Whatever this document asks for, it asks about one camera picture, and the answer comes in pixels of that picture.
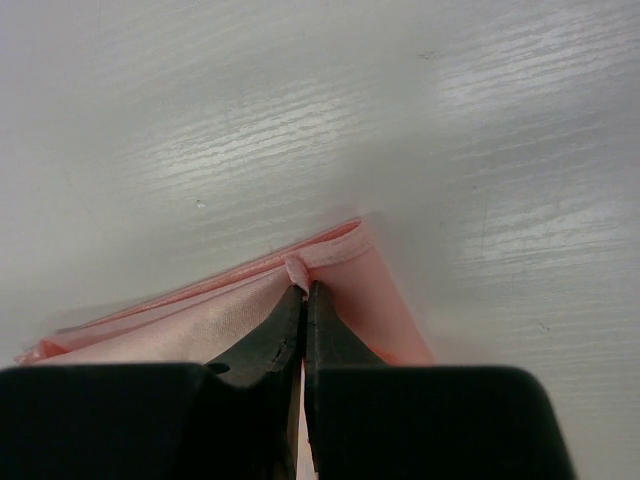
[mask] pink cloth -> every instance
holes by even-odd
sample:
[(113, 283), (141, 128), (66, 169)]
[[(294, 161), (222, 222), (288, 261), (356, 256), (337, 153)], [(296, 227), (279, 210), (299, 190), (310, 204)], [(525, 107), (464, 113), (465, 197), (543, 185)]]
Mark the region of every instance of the pink cloth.
[(388, 363), (433, 358), (360, 220), (149, 302), (43, 338), (21, 364), (215, 358), (266, 318), (293, 284), (320, 280), (345, 323)]

